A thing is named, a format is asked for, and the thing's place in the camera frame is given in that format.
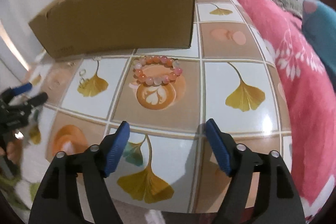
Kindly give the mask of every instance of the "pink bead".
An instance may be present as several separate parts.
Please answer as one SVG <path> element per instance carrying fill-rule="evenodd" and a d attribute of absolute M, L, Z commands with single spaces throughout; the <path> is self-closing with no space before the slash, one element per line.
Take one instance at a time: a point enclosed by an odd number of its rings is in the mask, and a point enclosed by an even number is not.
<path fill-rule="evenodd" d="M 146 56 L 146 63 L 152 64 L 153 63 L 153 57 L 152 56 Z"/>
<path fill-rule="evenodd" d="M 168 75 L 163 75 L 162 76 L 162 83 L 168 84 L 170 82 L 169 76 Z"/>
<path fill-rule="evenodd" d="M 161 56 L 161 57 L 160 57 L 160 61 L 161 61 L 162 64 L 167 63 L 167 60 L 168 60 L 168 57 L 167 57 L 167 56 Z"/>
<path fill-rule="evenodd" d="M 174 69 L 174 73 L 178 76 L 178 75 L 181 75 L 183 72 L 183 70 L 181 68 L 175 68 Z"/>
<path fill-rule="evenodd" d="M 136 63 L 134 65 L 134 69 L 142 69 L 142 65 L 140 63 Z"/>
<path fill-rule="evenodd" d="M 136 69 L 134 72 L 135 76 L 139 77 L 139 75 L 143 74 L 141 69 Z"/>
<path fill-rule="evenodd" d="M 139 62 L 142 66 L 146 65 L 146 59 L 144 59 L 143 57 L 139 58 Z"/>
<path fill-rule="evenodd" d="M 153 85 L 154 84 L 154 78 L 153 77 L 147 77 L 145 80 L 147 85 Z"/>
<path fill-rule="evenodd" d="M 147 77 L 144 74 L 141 74 L 141 75 L 138 76 L 138 80 L 139 80 L 140 83 L 145 83 L 146 78 Z"/>
<path fill-rule="evenodd" d="M 155 63 L 160 63 L 160 56 L 158 56 L 158 55 L 154 56 L 154 57 L 153 57 L 153 61 L 154 61 Z"/>
<path fill-rule="evenodd" d="M 155 85 L 161 85 L 162 83 L 162 78 L 160 76 L 154 77 L 154 84 Z"/>
<path fill-rule="evenodd" d="M 175 81 L 177 79 L 177 75 L 174 72 L 171 72 L 168 76 L 170 81 Z"/>

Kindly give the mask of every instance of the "white floral pattern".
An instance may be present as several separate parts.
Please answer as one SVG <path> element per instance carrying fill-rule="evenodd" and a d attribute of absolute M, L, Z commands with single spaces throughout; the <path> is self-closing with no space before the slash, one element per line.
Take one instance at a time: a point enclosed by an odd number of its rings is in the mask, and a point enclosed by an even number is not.
<path fill-rule="evenodd" d="M 300 31 L 299 41 L 301 44 L 301 49 L 296 51 L 293 49 L 293 41 L 291 34 L 291 27 L 286 18 L 285 20 L 288 29 L 285 31 L 282 40 L 280 41 L 279 47 L 275 50 L 275 63 L 278 70 L 286 70 L 286 76 L 292 81 L 295 77 L 300 78 L 301 66 L 305 63 L 314 72 L 324 73 L 325 68 L 320 58 L 314 51 L 306 51 L 306 46 L 308 45 L 305 37 Z"/>

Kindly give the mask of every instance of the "tile grout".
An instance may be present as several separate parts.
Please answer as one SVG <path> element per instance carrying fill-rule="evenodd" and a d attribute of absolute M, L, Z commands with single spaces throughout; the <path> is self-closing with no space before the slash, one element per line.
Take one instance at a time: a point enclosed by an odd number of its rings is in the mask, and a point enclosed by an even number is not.
<path fill-rule="evenodd" d="M 120 90 L 121 90 L 122 86 L 124 85 L 124 79 L 125 79 L 125 77 L 126 77 L 128 71 L 129 71 L 128 68 L 130 68 L 130 63 L 132 62 L 132 59 L 133 59 L 133 53 L 134 53 L 135 51 L 136 51 L 136 49 L 133 50 L 132 55 L 128 58 L 128 60 L 127 60 L 127 62 L 126 62 L 126 64 L 125 64 L 125 67 L 124 67 L 125 70 L 123 71 L 123 74 L 122 74 L 122 76 L 121 76 L 121 78 L 120 78 L 120 81 L 119 81 L 119 83 L 118 83 L 118 86 L 117 86 L 117 88 L 116 88 L 116 90 L 115 90 L 115 93 L 114 93 L 114 100 L 113 100 L 113 102 L 111 103 L 111 109 L 110 109 L 110 113 L 109 113 L 108 118 L 107 118 L 107 121 L 106 121 L 106 126 L 105 126 L 105 130 L 104 130 L 103 138 L 104 138 L 106 135 L 108 135 L 107 131 L 108 131 L 108 129 L 109 129 L 109 125 L 110 125 L 109 122 L 110 122 L 110 120 L 111 120 L 111 118 L 112 118 L 112 114 L 113 114 L 114 108 L 115 108 L 115 106 L 116 106 L 116 101 L 117 101 L 117 99 L 118 99 L 118 95 L 119 95 L 119 93 L 121 92 Z"/>
<path fill-rule="evenodd" d="M 202 48 L 202 41 L 201 40 L 201 30 L 200 30 L 200 18 L 199 18 L 199 10 L 198 10 L 198 6 L 196 9 L 196 13 L 197 13 L 197 38 L 198 38 L 198 51 L 199 51 L 199 75 L 200 75 L 200 79 L 199 79 L 199 85 L 200 85 L 200 101 L 199 101 L 199 110 L 200 110 L 200 114 L 199 114 L 199 124 L 200 127 L 199 129 L 202 131 L 203 127 L 203 113 L 204 113 L 204 71 L 203 71 L 203 48 Z M 196 198 L 196 194 L 197 194 L 197 187 L 198 187 L 198 175 L 199 175 L 199 171 L 201 168 L 201 154 L 202 154 L 202 140 L 198 139 L 197 142 L 197 147 L 196 147 L 196 159 L 195 159 L 195 166 L 194 166 L 194 176 L 193 176 L 193 181 L 192 181 L 192 188 L 191 188 L 191 193 L 190 193 L 190 199 L 189 199 L 189 204 L 188 204 L 188 213 L 192 213 L 194 210 L 194 206 L 195 206 L 195 198 Z"/>
<path fill-rule="evenodd" d="M 58 110 L 61 113 L 64 114 L 68 114 L 71 115 L 73 117 L 78 117 L 78 118 L 82 118 L 82 119 L 86 119 L 88 122 L 97 122 L 97 123 L 101 123 L 101 124 L 108 124 L 108 126 L 115 126 L 118 127 L 119 123 L 118 122 L 108 122 L 108 121 L 104 121 L 104 120 L 99 120 L 98 118 L 93 118 L 93 117 L 88 117 L 85 116 L 83 114 L 78 114 L 76 112 L 72 112 L 70 110 L 66 110 L 66 109 L 61 109 L 52 105 L 45 105 L 45 107 L 51 109 L 51 110 Z M 143 131 L 143 132 L 150 132 L 150 133 L 160 133 L 160 132 L 165 132 L 167 133 L 167 135 L 176 135 L 176 136 L 180 136 L 180 137 L 193 137 L 193 138 L 197 138 L 197 137 L 204 137 L 203 134 L 197 134 L 197 133 L 188 133 L 188 132 L 178 132 L 178 131 L 165 131 L 162 129 L 155 129 L 155 128 L 144 128 L 144 127 L 140 127 L 140 126 L 130 126 L 131 129 L 136 130 L 136 131 Z M 291 130 L 285 130 L 285 131 L 280 131 L 280 130 L 274 130 L 271 132 L 271 134 L 269 135 L 265 135 L 263 133 L 263 131 L 260 132 L 226 132 L 231 134 L 232 136 L 234 136 L 235 138 L 240 138 L 240 137 L 265 137 L 265 136 L 274 136 L 278 133 L 282 133 L 282 134 L 291 134 Z"/>

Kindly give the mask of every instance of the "bracelet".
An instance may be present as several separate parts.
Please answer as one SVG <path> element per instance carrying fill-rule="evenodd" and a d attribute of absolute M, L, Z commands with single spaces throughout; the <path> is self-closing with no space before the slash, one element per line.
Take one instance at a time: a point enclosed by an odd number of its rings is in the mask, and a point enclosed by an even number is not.
<path fill-rule="evenodd" d="M 168 75 L 162 75 L 157 77 L 146 76 L 142 67 L 145 65 L 150 65 L 152 63 L 161 63 L 162 65 L 167 65 L 168 67 L 173 68 L 173 71 Z M 182 69 L 177 59 L 168 58 L 167 56 L 145 56 L 139 58 L 134 65 L 135 76 L 138 77 L 140 83 L 146 83 L 146 85 L 161 85 L 168 84 L 171 81 L 175 81 L 178 76 L 182 74 Z"/>

